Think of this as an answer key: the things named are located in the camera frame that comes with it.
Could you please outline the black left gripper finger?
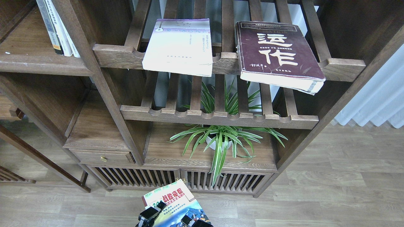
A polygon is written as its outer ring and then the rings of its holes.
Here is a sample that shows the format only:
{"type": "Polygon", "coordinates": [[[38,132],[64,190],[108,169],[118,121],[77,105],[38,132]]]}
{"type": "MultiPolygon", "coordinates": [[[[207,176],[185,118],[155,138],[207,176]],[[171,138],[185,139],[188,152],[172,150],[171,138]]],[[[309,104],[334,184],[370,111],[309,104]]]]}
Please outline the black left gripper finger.
{"type": "Polygon", "coordinates": [[[155,220],[166,207],[163,201],[158,202],[154,207],[149,207],[138,216],[139,223],[136,227],[153,227],[155,220]]]}

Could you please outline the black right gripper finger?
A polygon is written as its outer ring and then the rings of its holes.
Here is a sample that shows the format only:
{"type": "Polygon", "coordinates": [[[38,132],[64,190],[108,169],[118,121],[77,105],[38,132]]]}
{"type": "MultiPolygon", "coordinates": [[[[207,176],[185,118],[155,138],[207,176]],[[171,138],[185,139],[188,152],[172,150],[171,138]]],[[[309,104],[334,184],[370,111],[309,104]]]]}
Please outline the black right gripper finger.
{"type": "Polygon", "coordinates": [[[186,227],[213,227],[212,224],[202,221],[202,220],[194,220],[188,217],[187,215],[184,215],[184,217],[181,219],[181,222],[186,226],[186,227]]]}

